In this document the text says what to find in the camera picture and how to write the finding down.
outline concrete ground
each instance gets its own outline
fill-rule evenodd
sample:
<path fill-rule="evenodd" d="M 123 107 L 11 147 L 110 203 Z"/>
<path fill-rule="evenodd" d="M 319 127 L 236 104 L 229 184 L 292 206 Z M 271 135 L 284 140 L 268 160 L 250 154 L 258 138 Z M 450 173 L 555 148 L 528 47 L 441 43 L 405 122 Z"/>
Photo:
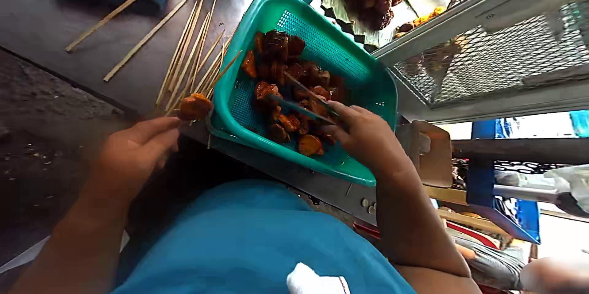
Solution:
<path fill-rule="evenodd" d="M 0 265 L 50 234 L 76 200 L 101 143 L 132 124 L 112 105 L 0 51 Z M 237 178 L 268 178 L 186 137 L 181 138 L 180 149 L 151 178 L 129 212 L 131 248 L 156 238 L 204 189 Z M 209 170 L 201 176 L 205 184 L 195 187 L 194 174 L 184 166 L 195 162 L 202 163 L 203 169 L 222 164 L 237 171 L 226 177 L 217 174 L 229 171 Z M 355 219 L 347 213 L 291 190 L 315 210 L 353 224 Z M 136 262 L 141 253 L 141 249 L 129 249 L 127 260 Z M 0 275 L 0 294 L 8 291 L 26 266 Z"/>

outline metal table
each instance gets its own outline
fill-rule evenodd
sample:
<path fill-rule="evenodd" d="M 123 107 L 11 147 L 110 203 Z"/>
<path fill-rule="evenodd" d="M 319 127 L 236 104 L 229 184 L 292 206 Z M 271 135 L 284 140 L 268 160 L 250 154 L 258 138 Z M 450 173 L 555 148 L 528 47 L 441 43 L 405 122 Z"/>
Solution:
<path fill-rule="evenodd" d="M 179 1 L 169 0 L 166 12 Z M 91 7 L 70 0 L 0 0 L 0 47 L 126 111 L 148 114 L 153 110 L 194 1 L 189 0 L 110 82 L 104 82 L 103 76 L 166 13 L 159 17 L 145 17 L 123 12 L 68 54 L 64 48 L 110 12 L 108 8 Z M 206 0 L 203 12 L 210 10 L 212 1 Z M 252 1 L 217 0 L 205 49 L 210 47 L 222 29 L 229 35 Z M 204 123 L 184 127 L 183 133 L 207 143 L 208 133 Z M 211 146 L 351 215 L 376 224 L 376 217 L 369 215 L 360 205 L 363 197 L 376 200 L 375 189 L 360 185 L 350 188 L 350 183 L 344 180 L 312 173 L 281 158 L 230 141 L 212 138 Z"/>

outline white cloth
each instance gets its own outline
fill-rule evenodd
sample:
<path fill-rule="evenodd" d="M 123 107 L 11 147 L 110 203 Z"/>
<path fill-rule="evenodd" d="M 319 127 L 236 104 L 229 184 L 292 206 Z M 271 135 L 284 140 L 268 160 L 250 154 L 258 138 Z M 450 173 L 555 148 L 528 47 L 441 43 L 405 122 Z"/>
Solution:
<path fill-rule="evenodd" d="M 344 277 L 320 277 L 303 263 L 286 277 L 286 286 L 291 294 L 350 294 Z"/>

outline teal plastic basket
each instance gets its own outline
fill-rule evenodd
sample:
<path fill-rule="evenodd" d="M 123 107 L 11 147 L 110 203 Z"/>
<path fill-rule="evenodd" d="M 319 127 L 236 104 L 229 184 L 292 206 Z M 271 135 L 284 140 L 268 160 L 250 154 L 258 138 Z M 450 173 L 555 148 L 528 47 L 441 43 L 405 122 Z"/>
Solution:
<path fill-rule="evenodd" d="M 333 24 L 301 0 L 254 0 L 243 15 L 223 63 L 243 50 L 217 82 L 214 112 L 209 129 L 212 134 L 266 151 L 321 173 L 372 187 L 372 173 L 343 148 L 324 143 L 324 156 L 307 157 L 298 153 L 296 139 L 277 144 L 265 138 L 268 119 L 253 108 L 256 82 L 239 68 L 246 50 L 253 49 L 254 34 L 271 29 L 297 35 L 306 42 L 301 58 L 317 62 L 322 68 L 345 79 L 349 105 L 356 104 L 396 124 L 397 92 L 392 74 Z"/>

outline wooden skewer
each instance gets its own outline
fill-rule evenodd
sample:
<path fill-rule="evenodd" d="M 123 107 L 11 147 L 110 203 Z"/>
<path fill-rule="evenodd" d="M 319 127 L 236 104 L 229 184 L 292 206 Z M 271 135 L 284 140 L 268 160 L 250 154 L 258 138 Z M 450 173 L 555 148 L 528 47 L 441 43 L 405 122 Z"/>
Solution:
<path fill-rule="evenodd" d="M 227 64 L 227 66 L 225 67 L 225 70 L 223 70 L 223 72 L 221 72 L 217 76 L 217 79 L 214 80 L 213 84 L 209 88 L 212 88 L 212 87 L 214 87 L 217 84 L 217 81 L 219 81 L 219 79 L 221 79 L 221 77 L 225 74 L 225 72 L 227 72 L 227 70 L 229 70 L 229 68 L 231 67 L 231 65 L 233 65 L 233 62 L 235 62 L 235 60 L 237 59 L 237 57 L 239 57 L 240 54 L 241 54 L 241 50 L 239 50 L 237 52 L 237 54 L 235 55 L 235 57 L 233 57 L 233 59 L 231 60 L 231 62 L 229 62 L 229 64 Z"/>
<path fill-rule="evenodd" d="M 219 78 L 221 78 L 223 76 L 223 74 L 225 74 L 225 72 L 227 72 L 227 70 L 231 67 L 231 65 L 233 64 L 233 62 L 235 62 L 235 60 L 237 59 L 237 57 L 239 56 L 239 54 L 241 54 L 241 50 L 239 50 L 239 52 L 237 53 L 237 55 L 235 55 L 235 57 L 231 60 L 231 62 L 229 62 L 229 64 L 225 67 L 225 70 L 223 70 L 223 72 L 221 72 L 221 74 L 218 75 L 217 79 L 215 80 L 214 84 L 215 85 L 217 83 L 217 81 L 219 80 Z M 176 98 L 176 101 L 174 102 L 174 106 L 170 107 L 167 111 L 166 111 L 166 117 L 169 116 L 173 110 L 175 110 L 175 107 L 180 104 L 180 102 L 183 99 L 183 95 L 179 95 L 178 98 Z"/>
<path fill-rule="evenodd" d="M 106 15 L 106 17 L 101 19 L 98 23 L 96 23 L 96 25 L 91 27 L 89 30 L 80 35 L 74 42 L 65 47 L 65 51 L 70 52 L 72 48 L 74 48 L 78 43 L 82 42 L 82 40 L 84 40 L 88 35 L 94 33 L 98 28 L 106 24 L 109 20 L 113 19 L 114 16 L 118 15 L 121 11 L 125 10 L 125 8 L 135 1 L 136 0 L 126 0 L 123 4 L 119 5 L 118 8 L 114 9 L 113 12 Z"/>
<path fill-rule="evenodd" d="M 215 78 L 218 76 L 218 74 L 221 70 L 221 65 L 222 65 L 222 63 L 220 60 L 215 63 L 210 76 L 207 77 L 207 81 L 202 85 L 202 88 L 199 92 L 200 94 L 207 95 L 207 90 L 209 90 L 209 86 L 213 83 Z"/>
<path fill-rule="evenodd" d="M 178 90 L 180 89 L 180 85 L 182 84 L 182 80 L 184 79 L 184 76 L 186 75 L 186 72 L 188 71 L 188 67 L 190 67 L 190 64 L 192 62 L 192 57 L 194 57 L 194 53 L 195 53 L 196 49 L 198 48 L 198 45 L 199 45 L 198 41 L 200 40 L 200 37 L 202 35 L 203 28 L 204 28 L 204 24 L 202 24 L 200 27 L 200 31 L 198 32 L 198 36 L 196 37 L 196 41 L 194 42 L 192 50 L 190 51 L 190 55 L 188 56 L 188 59 L 186 60 L 186 64 L 184 65 L 184 69 L 182 70 L 182 73 L 178 77 L 178 81 L 176 82 L 176 86 L 174 87 L 174 90 L 172 92 L 172 96 L 170 97 L 170 101 L 168 102 L 166 109 L 170 108 L 172 102 L 174 101 L 174 97 L 176 96 L 176 93 L 178 93 Z"/>
<path fill-rule="evenodd" d="M 194 12 L 196 10 L 196 4 L 197 3 L 195 2 L 194 6 L 192 7 L 192 11 L 190 12 L 190 15 L 188 16 L 188 19 L 186 19 L 186 25 L 184 26 L 184 30 L 182 30 L 180 40 L 178 40 L 178 45 L 176 46 L 176 50 L 174 50 L 174 55 L 172 55 L 172 60 L 170 61 L 170 66 L 168 67 L 168 71 L 166 72 L 166 77 L 164 78 L 164 82 L 162 82 L 161 84 L 160 93 L 157 95 L 156 105 L 160 103 L 161 98 L 164 96 L 164 90 L 166 89 L 168 80 L 170 79 L 170 73 L 174 71 L 177 65 L 179 50 L 184 43 L 184 39 L 186 38 L 186 32 L 188 31 L 188 27 L 190 27 L 190 24 L 192 23 Z"/>
<path fill-rule="evenodd" d="M 200 50 L 198 52 L 198 60 L 197 64 L 202 67 L 204 63 L 200 64 L 200 56 L 202 54 L 202 49 L 204 48 L 204 42 L 207 40 L 207 35 L 209 34 L 209 27 L 211 25 L 211 20 L 213 20 L 213 12 L 215 12 L 215 4 L 217 4 L 217 0 L 213 0 L 213 6 L 211 7 L 211 14 L 209 16 L 209 20 L 207 21 L 207 27 L 204 29 L 204 38 L 202 38 L 202 45 L 200 46 Z"/>
<path fill-rule="evenodd" d="M 184 56 L 186 55 L 186 51 L 188 50 L 188 47 L 190 46 L 190 40 L 192 40 L 192 34 L 194 33 L 194 29 L 195 29 L 196 24 L 198 22 L 198 18 L 200 17 L 200 9 L 202 8 L 203 1 L 204 0 L 200 0 L 200 2 L 198 3 L 198 9 L 196 9 L 195 17 L 192 20 L 192 22 L 190 23 L 190 29 L 188 30 L 188 36 L 184 40 L 184 44 L 182 46 L 182 52 L 179 57 L 178 64 L 176 65 L 176 68 L 174 70 L 174 74 L 172 75 L 172 80 L 170 80 L 170 86 L 168 87 L 168 91 L 170 91 L 170 92 L 172 92 L 174 90 L 174 86 L 176 84 L 176 79 L 178 79 L 178 73 L 180 73 L 180 68 L 182 67 L 182 62 L 184 61 Z"/>
<path fill-rule="evenodd" d="M 117 73 L 119 69 L 125 65 L 125 63 L 127 63 L 127 61 L 133 57 L 133 55 L 135 55 L 137 50 L 139 50 L 139 48 L 141 48 L 162 26 L 164 26 L 164 24 L 170 20 L 170 18 L 172 18 L 176 12 L 178 12 L 178 10 L 186 3 L 186 1 L 187 0 L 182 0 L 180 3 L 178 3 L 175 8 L 164 17 L 164 19 L 162 19 L 155 27 L 153 27 L 151 31 L 146 36 L 144 36 L 143 39 L 141 39 L 141 41 L 139 41 L 139 43 L 133 47 L 133 49 L 131 49 L 131 51 L 129 51 L 122 61 L 114 66 L 114 68 L 103 78 L 103 80 L 109 81 L 110 78 L 113 78 L 115 73 Z"/>
<path fill-rule="evenodd" d="M 194 90 L 195 93 L 199 93 L 201 91 L 201 87 L 204 87 L 205 83 L 207 82 L 207 80 L 209 79 L 209 74 L 210 72 L 212 72 L 212 69 L 214 68 L 214 66 L 217 64 L 218 60 L 221 58 L 221 52 L 219 52 L 217 54 L 217 57 L 215 57 L 215 59 L 213 60 L 213 63 L 211 63 L 211 66 L 209 66 L 209 69 L 204 73 L 204 75 L 202 76 L 202 78 L 200 79 L 200 81 L 198 82 L 198 85 L 196 86 L 196 89 Z"/>
<path fill-rule="evenodd" d="M 191 82 L 190 82 L 190 89 L 189 90 L 192 90 L 192 88 L 194 88 L 194 81 L 196 79 L 196 76 L 200 72 L 200 69 L 202 69 L 202 66 L 204 66 L 204 63 L 206 63 L 207 60 L 209 59 L 209 57 L 211 56 L 211 53 L 213 52 L 213 50 L 215 49 L 215 47 L 217 47 L 217 44 L 221 40 L 221 37 L 223 36 L 224 33 L 225 33 L 225 30 L 223 30 L 221 32 L 221 34 L 219 34 L 219 36 L 217 37 L 217 39 L 215 40 L 215 42 L 213 42 L 213 45 L 211 46 L 211 49 L 209 49 L 209 51 L 207 52 L 207 54 L 204 56 L 204 59 L 202 60 L 202 63 L 198 67 L 195 68 L 194 74 L 193 74 L 192 79 L 191 79 Z"/>

